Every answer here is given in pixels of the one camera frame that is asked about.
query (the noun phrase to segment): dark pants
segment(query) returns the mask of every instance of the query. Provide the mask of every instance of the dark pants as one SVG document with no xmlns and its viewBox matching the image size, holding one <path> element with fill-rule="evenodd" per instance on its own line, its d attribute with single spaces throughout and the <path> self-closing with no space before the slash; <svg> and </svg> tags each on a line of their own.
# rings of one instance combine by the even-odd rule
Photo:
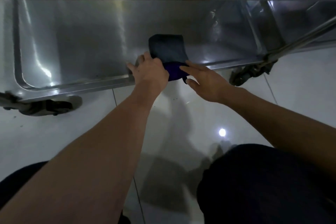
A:
<svg viewBox="0 0 336 224">
<path fill-rule="evenodd" d="M 46 162 L 0 183 L 0 209 Z M 197 200 L 205 223 L 336 223 L 334 183 L 285 152 L 239 145 L 204 171 Z M 130 223 L 121 214 L 119 224 Z"/>
</svg>

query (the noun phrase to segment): purple pouch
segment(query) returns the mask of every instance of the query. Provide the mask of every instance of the purple pouch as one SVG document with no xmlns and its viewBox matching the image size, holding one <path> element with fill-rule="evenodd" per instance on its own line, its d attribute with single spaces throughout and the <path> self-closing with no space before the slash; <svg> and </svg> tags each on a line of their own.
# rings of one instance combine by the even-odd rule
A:
<svg viewBox="0 0 336 224">
<path fill-rule="evenodd" d="M 188 66 L 188 59 L 184 48 L 182 35 L 157 34 L 149 38 L 149 52 L 152 58 L 159 58 L 163 67 L 169 73 L 168 81 L 183 79 L 186 83 L 188 74 L 180 69 L 180 66 Z"/>
</svg>

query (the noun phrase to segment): grout line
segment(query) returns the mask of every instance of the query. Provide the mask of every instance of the grout line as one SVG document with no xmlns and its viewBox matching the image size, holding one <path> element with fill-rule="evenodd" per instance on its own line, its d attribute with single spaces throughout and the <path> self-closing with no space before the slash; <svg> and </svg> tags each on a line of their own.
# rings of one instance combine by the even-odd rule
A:
<svg viewBox="0 0 336 224">
<path fill-rule="evenodd" d="M 112 92 L 113 92 L 113 97 L 114 97 L 115 107 L 117 107 L 117 101 L 116 101 L 116 96 L 114 95 L 114 89 L 112 89 Z"/>
<path fill-rule="evenodd" d="M 272 91 L 272 88 L 271 88 L 270 84 L 268 83 L 268 80 L 267 80 L 267 78 L 266 78 L 265 73 L 264 73 L 264 78 L 265 78 L 265 80 L 266 80 L 266 83 L 267 83 L 269 89 L 271 90 L 271 93 L 272 93 L 272 96 L 273 96 L 273 98 L 274 98 L 275 103 L 276 103 L 277 105 L 279 105 L 278 102 L 277 102 L 277 100 L 275 99 L 274 93 L 273 93 L 273 91 Z"/>
<path fill-rule="evenodd" d="M 139 205 L 140 205 L 140 209 L 141 209 L 142 219 L 143 219 L 144 224 L 146 224 L 145 216 L 144 216 L 144 211 L 142 210 L 142 206 L 141 206 L 141 202 L 140 202 L 140 197 L 139 197 L 139 193 L 138 193 L 138 187 L 137 187 L 137 183 L 135 182 L 134 176 L 133 176 L 133 181 L 134 181 L 134 185 L 135 185 L 136 195 L 138 196 L 138 201 L 139 201 Z"/>
</svg>

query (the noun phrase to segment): forearm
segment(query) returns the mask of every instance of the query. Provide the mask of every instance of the forearm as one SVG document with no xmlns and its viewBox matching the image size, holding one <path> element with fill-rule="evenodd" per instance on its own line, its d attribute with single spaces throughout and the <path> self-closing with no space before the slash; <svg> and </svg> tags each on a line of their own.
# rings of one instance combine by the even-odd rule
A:
<svg viewBox="0 0 336 224">
<path fill-rule="evenodd" d="M 0 212 L 0 222 L 117 223 L 156 94 L 136 86 L 43 167 Z"/>
<path fill-rule="evenodd" d="M 273 146 L 299 155 L 336 177 L 336 129 L 234 88 L 226 105 Z"/>
</svg>

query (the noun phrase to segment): tiled floor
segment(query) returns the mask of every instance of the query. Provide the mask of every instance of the tiled floor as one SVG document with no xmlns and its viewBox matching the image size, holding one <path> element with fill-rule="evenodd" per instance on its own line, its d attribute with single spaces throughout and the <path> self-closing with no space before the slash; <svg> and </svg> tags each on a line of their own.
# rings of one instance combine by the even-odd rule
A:
<svg viewBox="0 0 336 224">
<path fill-rule="evenodd" d="M 243 87 L 336 127 L 334 67 L 336 49 L 291 54 L 281 58 L 270 75 L 253 78 Z M 221 74 L 228 78 L 229 71 Z M 119 104 L 132 89 L 85 94 L 80 109 L 56 117 L 27 117 L 0 109 L 0 179 L 52 158 L 115 107 L 113 93 Z M 219 134 L 221 128 L 226 131 L 224 137 Z M 203 223 L 195 199 L 202 172 L 231 145 L 242 143 L 269 145 L 228 107 L 202 100 L 182 81 L 170 82 L 150 112 L 125 214 L 132 223 L 144 222 L 141 210 L 146 224 Z"/>
</svg>

